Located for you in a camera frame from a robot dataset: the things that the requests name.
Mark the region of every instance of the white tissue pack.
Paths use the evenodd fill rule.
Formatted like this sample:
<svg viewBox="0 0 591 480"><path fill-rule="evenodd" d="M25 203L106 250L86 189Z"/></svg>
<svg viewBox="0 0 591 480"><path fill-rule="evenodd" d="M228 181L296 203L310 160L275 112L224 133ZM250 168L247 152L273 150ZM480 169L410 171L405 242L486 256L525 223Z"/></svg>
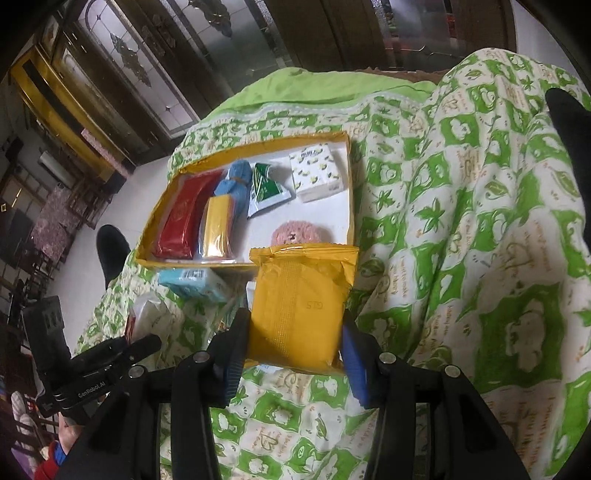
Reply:
<svg viewBox="0 0 591 480"><path fill-rule="evenodd" d="M302 202L329 197L344 189L328 144L311 145L290 154L295 193Z"/></svg>

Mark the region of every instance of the tiled floor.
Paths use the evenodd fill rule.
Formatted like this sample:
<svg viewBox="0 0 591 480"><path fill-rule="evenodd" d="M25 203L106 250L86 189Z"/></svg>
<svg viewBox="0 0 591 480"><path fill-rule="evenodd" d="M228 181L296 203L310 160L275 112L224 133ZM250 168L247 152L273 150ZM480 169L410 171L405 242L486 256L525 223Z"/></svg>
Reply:
<svg viewBox="0 0 591 480"><path fill-rule="evenodd" d="M544 63L554 63L575 73L550 33L523 7L512 0L518 51ZM138 168L113 198L100 224L115 225L133 248L148 215L166 187L166 159ZM105 281L95 248L96 230L84 227L78 234L67 262L57 274L48 294L59 295L64 315L66 341L73 349L105 291Z"/></svg>
<svg viewBox="0 0 591 480"><path fill-rule="evenodd" d="M48 295L60 297L64 335L73 352L78 337L105 292L105 279L96 254L96 233L107 223L115 225L133 248L152 208L166 187L167 158L138 167L105 210L96 230L83 227L67 261L56 274Z"/></svg>

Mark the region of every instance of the green bedsheet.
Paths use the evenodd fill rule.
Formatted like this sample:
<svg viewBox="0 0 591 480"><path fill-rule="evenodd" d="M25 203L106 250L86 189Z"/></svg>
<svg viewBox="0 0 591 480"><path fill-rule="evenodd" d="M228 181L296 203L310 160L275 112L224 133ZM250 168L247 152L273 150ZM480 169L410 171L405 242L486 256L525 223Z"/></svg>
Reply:
<svg viewBox="0 0 591 480"><path fill-rule="evenodd" d="M587 109L589 95L562 69L495 49L470 55L438 87L298 72L261 80L192 128L169 177L237 144L347 131L361 248L349 306L358 325L414 365L458 365L532 478L552 476L591 412L591 283L583 205L544 92L561 87ZM351 75L363 78L346 90L353 82L340 79ZM302 85L289 84L298 77ZM158 286L132 253L79 349L120 335L128 307L149 290L174 317L161 366L204 347L225 313ZM163 478L169 420L165 411ZM375 421L346 378L288 369L246 370L230 407L212 409L224 478L359 479Z"/></svg>

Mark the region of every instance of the yellow package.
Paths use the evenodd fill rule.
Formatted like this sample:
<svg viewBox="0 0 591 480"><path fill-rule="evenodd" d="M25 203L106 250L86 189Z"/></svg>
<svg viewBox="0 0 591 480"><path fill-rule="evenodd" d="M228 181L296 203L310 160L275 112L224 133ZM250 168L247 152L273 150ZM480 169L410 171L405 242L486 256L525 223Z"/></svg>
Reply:
<svg viewBox="0 0 591 480"><path fill-rule="evenodd" d="M337 371L358 255L357 247L336 244L251 249L259 272L248 358L316 374Z"/></svg>
<svg viewBox="0 0 591 480"><path fill-rule="evenodd" d="M211 197L207 203L201 253L203 258L230 258L230 230L234 200L229 194Z"/></svg>

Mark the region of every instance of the metal screw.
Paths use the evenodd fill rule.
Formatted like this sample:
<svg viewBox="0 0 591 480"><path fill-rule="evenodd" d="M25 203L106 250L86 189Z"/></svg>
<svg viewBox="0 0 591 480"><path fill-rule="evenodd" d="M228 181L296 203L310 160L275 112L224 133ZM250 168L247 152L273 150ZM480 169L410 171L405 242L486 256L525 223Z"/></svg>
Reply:
<svg viewBox="0 0 591 480"><path fill-rule="evenodd" d="M393 364L396 361L396 355L390 352L382 352L379 354L379 361L383 364Z"/></svg>
<svg viewBox="0 0 591 480"><path fill-rule="evenodd" d="M195 355L193 355L193 361L198 364L202 364L204 362L207 362L208 360L209 353L207 352L197 352Z"/></svg>
<svg viewBox="0 0 591 480"><path fill-rule="evenodd" d="M462 373L462 371L458 367L456 367L455 365L448 365L447 367L445 367L444 372L446 373L446 375L448 377L452 377L452 378L457 378Z"/></svg>
<svg viewBox="0 0 591 480"><path fill-rule="evenodd" d="M128 374L131 378L139 378L144 374L144 367L135 365L129 369Z"/></svg>

